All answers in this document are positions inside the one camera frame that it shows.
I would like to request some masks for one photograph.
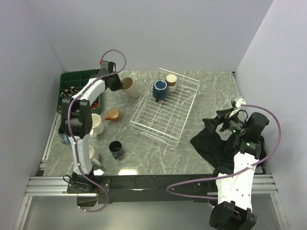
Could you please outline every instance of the black mug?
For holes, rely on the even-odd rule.
[[[123,146],[118,140],[112,141],[109,145],[109,150],[111,151],[114,159],[118,159],[124,153]]]

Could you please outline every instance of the countertop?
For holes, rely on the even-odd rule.
[[[230,108],[230,99],[239,96],[236,82],[230,71],[175,71],[200,81],[200,87],[194,104],[183,129],[176,150],[166,144],[142,135],[132,133],[129,121],[137,109],[147,88],[157,71],[123,71],[120,78],[132,77],[136,80],[141,95],[131,99],[123,91],[103,93],[103,111],[101,117],[105,125],[103,134],[89,139],[89,145],[99,153],[99,160],[106,175],[158,175],[158,174],[206,174],[214,168],[203,159],[190,144],[191,138],[204,129],[203,118],[215,117],[216,110]],[[106,121],[104,117],[110,109],[120,111],[118,122]],[[220,133],[226,139],[230,132]],[[125,150],[122,159],[115,160],[109,152],[108,145],[119,140]],[[61,143],[54,135],[44,171],[44,176],[63,176],[71,174],[73,156],[70,145]]]

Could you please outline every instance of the rack wire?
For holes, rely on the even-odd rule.
[[[175,92],[168,92],[164,100],[155,101],[153,83],[165,80],[168,74],[177,76]],[[175,149],[190,114],[200,82],[187,76],[159,69],[130,121],[135,134],[142,134]]]

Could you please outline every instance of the white wire rack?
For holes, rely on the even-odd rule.
[[[176,91],[168,92],[167,97],[157,103],[153,97],[153,83],[165,80],[168,74],[177,76]],[[159,69],[130,121],[133,132],[163,142],[174,150],[180,140],[199,85],[198,80]]]

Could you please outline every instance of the green tray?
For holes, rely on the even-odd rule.
[[[93,74],[97,73],[97,69],[89,69],[89,70],[82,70],[82,71],[75,71],[75,72],[65,72],[62,73],[60,82],[59,82],[59,95],[58,95],[58,107],[62,104],[61,92],[65,89],[74,86],[81,90],[87,83],[90,78],[93,77]],[[101,114],[102,112],[102,98],[101,95],[98,97],[99,106],[95,109],[91,109],[92,114]]]

